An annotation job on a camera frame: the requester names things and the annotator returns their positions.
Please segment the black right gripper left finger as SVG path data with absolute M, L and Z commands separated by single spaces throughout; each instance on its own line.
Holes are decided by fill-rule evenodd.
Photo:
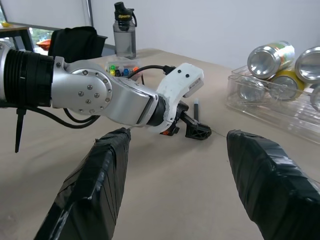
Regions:
M 96 139 L 64 180 L 36 240 L 111 240 L 123 200 L 131 131 Z

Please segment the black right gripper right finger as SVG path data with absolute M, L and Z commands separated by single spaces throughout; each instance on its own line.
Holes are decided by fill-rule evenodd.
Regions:
M 245 211 L 265 240 L 318 240 L 320 186 L 276 142 L 231 130 L 227 154 Z

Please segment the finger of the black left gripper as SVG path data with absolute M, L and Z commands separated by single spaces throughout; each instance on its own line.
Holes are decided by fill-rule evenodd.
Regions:
M 208 125 L 202 124 L 190 117 L 186 112 L 182 112 L 180 119 L 186 123 L 185 137 L 195 140 L 206 140 L 211 136 L 212 130 Z

